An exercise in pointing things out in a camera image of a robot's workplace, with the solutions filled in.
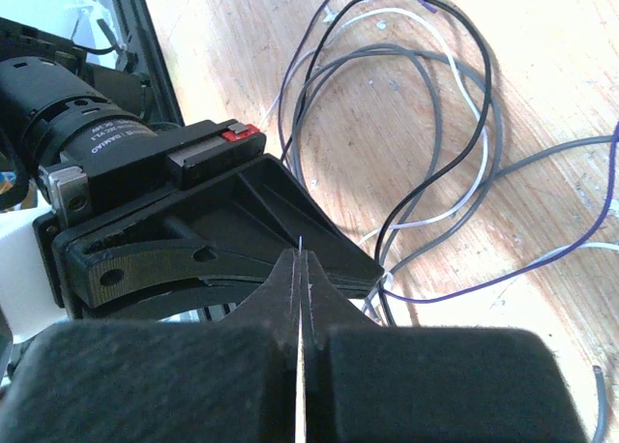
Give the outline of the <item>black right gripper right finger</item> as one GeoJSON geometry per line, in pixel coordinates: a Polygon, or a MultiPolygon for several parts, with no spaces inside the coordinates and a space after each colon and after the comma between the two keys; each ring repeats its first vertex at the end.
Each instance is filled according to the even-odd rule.
{"type": "Polygon", "coordinates": [[[380,327],[298,255],[311,442],[582,442],[558,365],[512,328],[380,327]]]}

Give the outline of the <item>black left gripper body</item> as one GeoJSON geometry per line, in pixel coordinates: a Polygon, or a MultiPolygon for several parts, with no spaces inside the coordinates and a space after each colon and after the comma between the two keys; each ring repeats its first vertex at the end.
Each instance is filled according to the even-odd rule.
{"type": "Polygon", "coordinates": [[[382,268],[343,235],[251,124],[154,132],[108,118],[36,154],[35,221],[54,303],[75,318],[161,318],[243,301],[283,251],[312,251],[362,298],[382,268]]]}

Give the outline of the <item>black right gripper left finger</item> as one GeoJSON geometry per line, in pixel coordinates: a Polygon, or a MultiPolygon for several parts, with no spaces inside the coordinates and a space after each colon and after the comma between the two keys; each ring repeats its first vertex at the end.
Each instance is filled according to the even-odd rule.
{"type": "Polygon", "coordinates": [[[217,323],[73,321],[39,334],[5,442],[289,442],[301,255],[217,323]]]}

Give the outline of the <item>white zip tie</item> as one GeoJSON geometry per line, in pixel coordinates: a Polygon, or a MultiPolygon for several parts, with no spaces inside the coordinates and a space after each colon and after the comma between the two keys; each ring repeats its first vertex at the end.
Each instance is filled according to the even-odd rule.
{"type": "Polygon", "coordinates": [[[292,266],[298,297],[298,442],[398,442],[387,388],[398,332],[381,327],[328,280],[312,251],[298,248],[292,266]]]}

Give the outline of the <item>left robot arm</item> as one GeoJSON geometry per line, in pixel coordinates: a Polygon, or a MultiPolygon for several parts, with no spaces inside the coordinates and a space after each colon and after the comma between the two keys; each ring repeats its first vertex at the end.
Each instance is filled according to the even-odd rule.
{"type": "Polygon", "coordinates": [[[1,23],[1,148],[49,209],[30,224],[36,301],[73,318],[163,319],[237,304],[280,255],[312,251],[362,298],[381,266],[237,120],[156,128],[138,79],[63,39],[1,23]]]}

